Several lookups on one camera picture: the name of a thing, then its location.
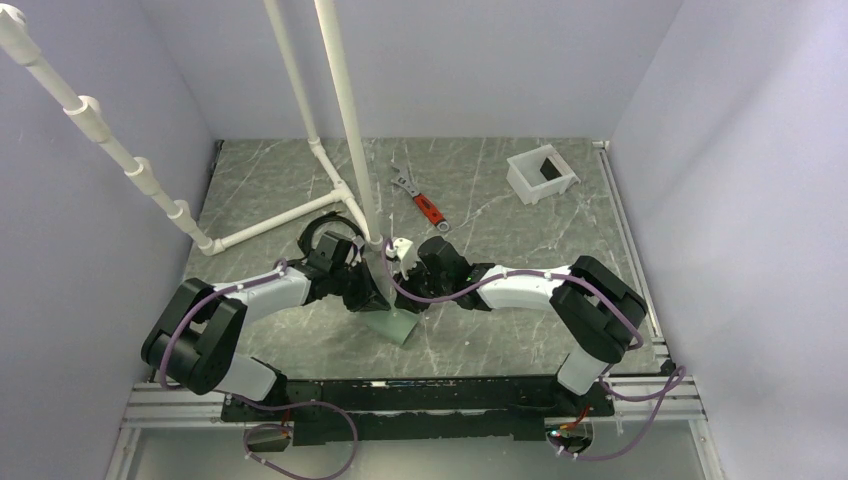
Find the green card holder wallet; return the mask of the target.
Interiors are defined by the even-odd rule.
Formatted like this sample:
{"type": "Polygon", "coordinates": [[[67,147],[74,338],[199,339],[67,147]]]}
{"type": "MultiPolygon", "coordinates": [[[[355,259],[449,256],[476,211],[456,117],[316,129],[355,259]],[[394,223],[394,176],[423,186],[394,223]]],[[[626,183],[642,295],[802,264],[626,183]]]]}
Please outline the green card holder wallet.
{"type": "Polygon", "coordinates": [[[371,308],[362,315],[370,330],[398,345],[407,341],[421,319],[420,313],[400,309],[391,304],[371,308]]]}

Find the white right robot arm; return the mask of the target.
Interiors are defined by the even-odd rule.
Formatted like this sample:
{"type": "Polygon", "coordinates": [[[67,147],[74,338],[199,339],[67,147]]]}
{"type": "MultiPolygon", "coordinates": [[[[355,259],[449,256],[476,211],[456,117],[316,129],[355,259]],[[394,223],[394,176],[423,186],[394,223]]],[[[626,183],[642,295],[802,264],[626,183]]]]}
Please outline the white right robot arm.
{"type": "Polygon", "coordinates": [[[384,266],[393,276],[396,306],[410,312],[452,302],[472,311],[556,314],[576,342],[550,391],[564,415],[585,407],[597,380],[644,343],[639,327],[648,313],[646,301],[591,256],[556,268],[517,269],[471,263],[441,236],[419,247],[394,238],[384,244],[384,266]]]}

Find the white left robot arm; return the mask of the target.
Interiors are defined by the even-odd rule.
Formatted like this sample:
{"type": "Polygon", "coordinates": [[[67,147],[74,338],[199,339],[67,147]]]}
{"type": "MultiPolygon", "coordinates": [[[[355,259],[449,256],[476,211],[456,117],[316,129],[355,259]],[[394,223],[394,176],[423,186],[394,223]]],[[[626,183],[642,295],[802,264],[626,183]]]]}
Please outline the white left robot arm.
{"type": "Polygon", "coordinates": [[[361,242],[327,231],[304,258],[279,260],[261,275],[220,284],[184,281],[144,340],[141,359],[159,371],[165,388],[228,393],[248,399],[261,419],[279,417],[288,402],[287,378],[238,354],[242,330],[252,321],[327,296],[341,298],[353,313],[389,310],[360,253],[361,242]]]}

